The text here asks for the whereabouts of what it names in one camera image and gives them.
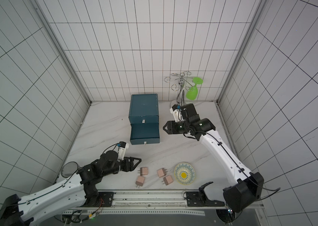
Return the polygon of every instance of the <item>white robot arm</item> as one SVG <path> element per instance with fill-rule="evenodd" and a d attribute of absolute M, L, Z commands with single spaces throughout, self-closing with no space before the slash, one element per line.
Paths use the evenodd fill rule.
<path fill-rule="evenodd" d="M 133 171 L 141 162 L 140 158 L 124 157 L 129 144 L 121 141 L 114 145 L 118 152 L 103 153 L 70 178 L 21 198 L 16 194 L 7 197 L 0 210 L 0 226 L 37 225 L 73 207 L 98 206 L 101 197 L 95 185 L 106 175 Z"/>
<path fill-rule="evenodd" d="M 228 178 L 229 187 L 223 189 L 223 198 L 227 205 L 235 212 L 239 213 L 245 207 L 257 201 L 262 192 L 264 179 L 260 173 L 253 174 L 233 152 L 222 141 L 215 126 L 208 119 L 200 119 L 193 104 L 183 106 L 174 105 L 170 109 L 175 120 L 168 121 L 163 127 L 168 134 L 190 134 L 197 141 L 200 141 L 223 166 Z M 212 182 L 208 182 L 200 190 L 204 191 L 204 200 L 213 200 L 213 196 L 208 195 L 207 188 L 212 187 Z M 219 188 L 214 188 L 211 193 L 221 194 Z"/>

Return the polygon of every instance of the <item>decorative plate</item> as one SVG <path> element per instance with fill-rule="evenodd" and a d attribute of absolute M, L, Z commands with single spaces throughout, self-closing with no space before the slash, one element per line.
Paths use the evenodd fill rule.
<path fill-rule="evenodd" d="M 196 178 L 196 173 L 190 164 L 182 162 L 175 167 L 174 176 L 179 183 L 189 185 Z"/>

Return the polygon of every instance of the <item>grid tile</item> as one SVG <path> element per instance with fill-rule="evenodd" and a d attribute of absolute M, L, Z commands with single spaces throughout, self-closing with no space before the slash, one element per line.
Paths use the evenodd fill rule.
<path fill-rule="evenodd" d="M 163 92 L 168 87 L 163 79 L 170 73 L 190 70 L 192 76 L 201 77 L 199 70 L 228 71 L 258 4 L 254 0 L 46 1 L 39 4 L 77 74 L 102 74 L 104 82 L 93 77 L 94 83 L 87 82 L 89 75 L 79 76 L 94 101 L 127 100 L 125 95 L 134 94 L 131 88 L 143 93 L 162 88 L 155 92 L 161 92 L 159 100 L 168 100 L 175 97 L 175 92 Z M 136 84 L 129 82 L 129 71 L 135 71 Z M 220 79 L 204 76 L 210 85 L 198 86 L 197 99 L 213 100 L 226 77 L 226 73 Z"/>
<path fill-rule="evenodd" d="M 81 3 L 84 2 L 75 1 L 82 9 Z M 50 9 L 44 4 L 44 11 L 61 10 L 54 18 L 68 22 L 65 16 L 72 14 L 74 3 L 54 1 L 47 4 Z M 85 21 L 84 12 L 79 10 L 79 14 Z M 69 22 L 80 23 L 80 18 L 71 15 Z M 78 38 L 71 29 L 95 35 L 92 26 L 89 30 L 88 27 L 82 29 L 81 24 L 78 24 L 81 29 L 75 27 L 76 24 L 66 25 L 55 26 L 57 31 L 72 35 L 65 40 Z M 92 40 L 91 37 L 84 47 L 84 40 L 76 45 L 91 51 L 87 46 L 93 43 Z M 80 54 L 73 52 L 76 58 L 82 57 Z M 58 57 L 58 51 L 42 28 L 31 3 L 28 0 L 0 0 L 0 206 L 12 194 L 23 196 L 54 182 L 56 173 L 44 165 L 51 155 L 50 167 L 60 167 L 71 141 L 64 137 L 60 139 L 64 149 L 56 141 L 61 134 L 72 139 L 86 109 L 86 101 L 71 81 L 71 74 Z"/>
<path fill-rule="evenodd" d="M 268 3 L 220 106 L 243 163 L 281 187 L 271 223 L 318 225 L 318 1 Z"/>

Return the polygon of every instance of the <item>drawer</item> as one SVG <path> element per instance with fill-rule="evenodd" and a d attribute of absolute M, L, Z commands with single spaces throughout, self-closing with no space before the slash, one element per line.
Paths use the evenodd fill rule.
<path fill-rule="evenodd" d="M 129 117 L 129 121 L 131 124 L 159 123 L 159 116 L 131 116 Z"/>
<path fill-rule="evenodd" d="M 130 100 L 129 117 L 159 116 L 158 95 L 133 94 Z"/>
<path fill-rule="evenodd" d="M 159 123 L 132 124 L 130 143 L 135 144 L 157 144 L 159 139 Z"/>

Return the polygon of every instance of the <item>white countertop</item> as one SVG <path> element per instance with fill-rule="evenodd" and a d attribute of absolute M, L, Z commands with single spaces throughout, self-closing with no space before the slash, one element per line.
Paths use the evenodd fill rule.
<path fill-rule="evenodd" d="M 104 149 L 112 144 L 124 141 L 130 144 L 125 156 L 141 158 L 142 162 L 132 172 L 119 172 L 108 175 L 96 185 L 98 189 L 138 189 L 135 181 L 140 167 L 148 167 L 149 174 L 144 176 L 144 186 L 140 189 L 198 189 L 203 184 L 213 181 L 227 187 L 228 181 L 224 169 L 210 152 L 198 141 L 185 138 L 181 134 L 168 135 L 162 127 L 169 120 L 174 120 L 169 111 L 169 102 L 159 102 L 159 144 L 131 145 L 129 122 L 130 102 L 96 102 L 90 107 L 76 141 L 66 160 L 84 166 L 100 158 Z M 220 123 L 214 102 L 195 102 L 200 118 L 208 118 L 218 130 L 221 138 L 228 144 L 227 137 Z M 175 180 L 174 168 L 181 162 L 193 166 L 196 178 L 190 185 L 182 185 Z M 157 170 L 165 168 L 174 182 L 166 186 L 163 178 L 157 176 Z"/>

